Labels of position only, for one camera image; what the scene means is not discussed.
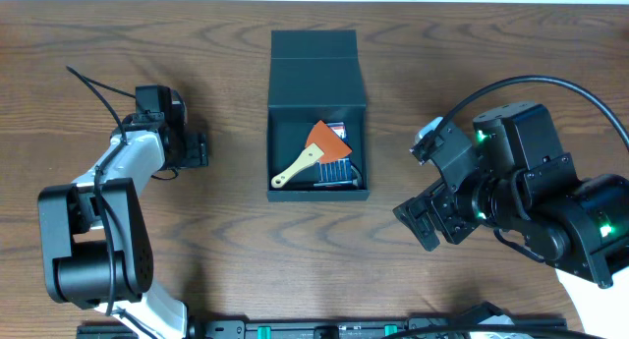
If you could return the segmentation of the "steel claw hammer black grip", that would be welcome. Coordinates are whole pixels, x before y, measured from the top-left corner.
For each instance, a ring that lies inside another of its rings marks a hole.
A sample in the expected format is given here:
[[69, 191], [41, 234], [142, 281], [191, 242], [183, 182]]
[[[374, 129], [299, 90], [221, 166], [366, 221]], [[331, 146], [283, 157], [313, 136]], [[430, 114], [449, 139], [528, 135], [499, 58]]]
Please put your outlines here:
[[360, 171], [354, 165], [353, 165], [353, 172], [355, 173], [355, 176], [358, 178], [357, 184], [356, 185], [349, 185], [349, 186], [340, 186], [340, 187], [353, 187], [353, 188], [356, 188], [356, 189], [360, 189], [362, 187], [362, 185], [363, 185], [362, 174], [360, 173]]

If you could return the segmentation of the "screwdriver set case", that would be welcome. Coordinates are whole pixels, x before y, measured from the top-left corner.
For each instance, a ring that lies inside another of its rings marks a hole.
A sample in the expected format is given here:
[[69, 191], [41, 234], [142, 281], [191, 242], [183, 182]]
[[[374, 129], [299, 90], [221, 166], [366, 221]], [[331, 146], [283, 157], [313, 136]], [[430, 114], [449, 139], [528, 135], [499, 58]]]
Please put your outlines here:
[[330, 163], [316, 164], [318, 181], [315, 187], [340, 187], [356, 185], [358, 178], [353, 172], [349, 157], [340, 158]]

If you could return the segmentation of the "orange scraper with wooden handle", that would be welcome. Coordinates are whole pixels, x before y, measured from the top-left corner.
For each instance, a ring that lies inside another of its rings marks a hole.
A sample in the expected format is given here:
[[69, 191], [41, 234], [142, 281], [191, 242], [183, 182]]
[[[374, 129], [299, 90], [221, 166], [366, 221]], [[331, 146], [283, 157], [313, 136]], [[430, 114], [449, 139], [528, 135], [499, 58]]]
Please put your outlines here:
[[305, 148], [296, 160], [281, 173], [271, 178], [271, 187], [283, 188], [293, 177], [320, 162], [331, 163], [347, 157], [352, 149], [323, 121], [319, 120], [311, 129]]

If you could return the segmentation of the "dark green box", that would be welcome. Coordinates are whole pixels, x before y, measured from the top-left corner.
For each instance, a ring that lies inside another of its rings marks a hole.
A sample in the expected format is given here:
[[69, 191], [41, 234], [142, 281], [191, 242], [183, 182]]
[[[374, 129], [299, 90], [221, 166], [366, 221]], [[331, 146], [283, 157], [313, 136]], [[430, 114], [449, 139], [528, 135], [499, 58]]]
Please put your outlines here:
[[366, 139], [367, 95], [353, 30], [275, 30], [271, 33], [266, 167], [272, 178], [295, 161], [319, 121], [344, 126], [347, 157], [363, 185], [315, 187], [316, 164], [285, 187], [267, 185], [270, 201], [362, 201], [370, 195]]

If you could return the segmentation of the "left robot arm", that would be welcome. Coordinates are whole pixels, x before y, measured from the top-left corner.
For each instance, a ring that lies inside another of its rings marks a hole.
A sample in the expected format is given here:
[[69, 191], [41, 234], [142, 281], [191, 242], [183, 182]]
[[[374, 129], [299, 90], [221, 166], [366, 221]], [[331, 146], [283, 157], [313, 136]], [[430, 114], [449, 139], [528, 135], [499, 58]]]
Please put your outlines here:
[[82, 176], [40, 192], [44, 282], [53, 301], [114, 317], [141, 338], [204, 337], [187, 305], [153, 278], [139, 203], [156, 172], [206, 165], [205, 136], [187, 123], [183, 113], [131, 114]]

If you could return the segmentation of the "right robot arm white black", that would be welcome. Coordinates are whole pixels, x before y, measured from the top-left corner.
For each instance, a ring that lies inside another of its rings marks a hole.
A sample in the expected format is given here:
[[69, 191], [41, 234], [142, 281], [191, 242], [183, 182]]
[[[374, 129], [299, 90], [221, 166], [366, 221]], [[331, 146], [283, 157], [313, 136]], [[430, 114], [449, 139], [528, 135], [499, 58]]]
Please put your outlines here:
[[627, 337], [627, 179], [579, 179], [541, 104], [494, 108], [473, 126], [475, 141], [452, 123], [418, 133], [411, 151], [440, 177], [396, 206], [396, 218], [429, 252], [491, 229], [503, 245], [555, 269], [587, 333]]

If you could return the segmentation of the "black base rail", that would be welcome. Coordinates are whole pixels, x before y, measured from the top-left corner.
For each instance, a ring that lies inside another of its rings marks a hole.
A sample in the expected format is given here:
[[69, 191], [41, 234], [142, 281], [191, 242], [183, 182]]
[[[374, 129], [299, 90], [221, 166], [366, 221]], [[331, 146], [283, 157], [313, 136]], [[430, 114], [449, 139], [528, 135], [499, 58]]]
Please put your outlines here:
[[450, 324], [506, 324], [549, 327], [565, 330], [567, 322], [561, 317], [512, 317], [489, 302], [474, 306], [463, 313], [444, 317], [438, 315], [412, 316], [407, 319], [381, 320], [320, 320], [320, 321], [243, 321], [214, 320], [205, 324], [194, 322], [188, 329], [190, 338], [206, 339], [340, 339], [382, 338], [411, 329]]

